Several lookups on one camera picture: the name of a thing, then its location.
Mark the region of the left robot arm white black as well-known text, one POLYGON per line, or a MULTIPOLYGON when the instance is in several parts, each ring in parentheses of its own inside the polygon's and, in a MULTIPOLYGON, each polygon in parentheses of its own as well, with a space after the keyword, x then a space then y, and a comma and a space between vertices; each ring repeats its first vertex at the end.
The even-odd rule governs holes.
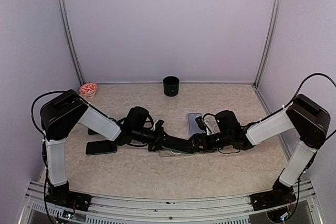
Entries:
MULTIPOLYGON (((48 169, 46 179, 53 197, 64 206, 74 199, 66 176, 66 140, 80 125, 86 127, 89 133, 103 137, 102 141, 87 144, 87 155, 113 153, 118 146, 132 145, 132 141, 138 142, 137 147, 148 147, 150 152, 182 152, 182 139, 167 135, 163 122, 154 122, 146 109, 136 106, 126 118, 115 121, 72 89, 58 91, 57 97, 41 107, 40 117, 44 136, 43 155, 48 169)), ((134 158, 131 165, 129 175, 126 175, 119 167, 112 167, 111 163, 104 165, 99 162, 95 166, 98 171, 89 172, 87 176, 78 173, 75 180, 83 183, 82 189, 105 195, 152 198, 160 198, 160 193, 177 198, 186 195, 187 183, 178 171, 167 174, 154 171, 154 181, 151 182, 148 173, 140 175, 135 171, 143 165, 135 162, 134 158)))

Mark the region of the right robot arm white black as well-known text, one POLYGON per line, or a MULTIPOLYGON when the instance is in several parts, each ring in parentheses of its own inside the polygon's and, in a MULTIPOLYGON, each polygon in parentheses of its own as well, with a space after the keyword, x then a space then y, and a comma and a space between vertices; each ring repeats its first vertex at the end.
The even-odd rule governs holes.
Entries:
POLYGON ((278 135, 297 138, 296 148, 268 194, 273 205, 288 198, 289 189, 309 168, 317 151, 329 138, 331 122, 330 113, 303 94, 295 96, 276 112, 245 126, 230 110, 221 111, 214 118, 219 132, 192 135, 184 141, 187 152, 213 151, 226 146, 247 151, 278 135))

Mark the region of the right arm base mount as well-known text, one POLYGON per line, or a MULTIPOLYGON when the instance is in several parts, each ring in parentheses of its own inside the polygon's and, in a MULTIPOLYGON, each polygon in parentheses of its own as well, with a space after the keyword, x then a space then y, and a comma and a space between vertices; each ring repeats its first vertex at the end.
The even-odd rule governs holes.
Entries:
POLYGON ((275 194, 272 191, 256 193, 250 196, 250 200, 254 211, 264 210, 268 208, 278 207, 296 201, 295 193, 287 195, 275 194))

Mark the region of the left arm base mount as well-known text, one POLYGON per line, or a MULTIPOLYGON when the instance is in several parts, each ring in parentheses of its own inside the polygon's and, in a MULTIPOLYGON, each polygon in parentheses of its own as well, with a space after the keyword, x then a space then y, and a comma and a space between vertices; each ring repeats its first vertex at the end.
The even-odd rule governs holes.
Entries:
POLYGON ((46 201, 57 206, 87 212, 92 196, 74 191, 57 191, 47 193, 46 201))

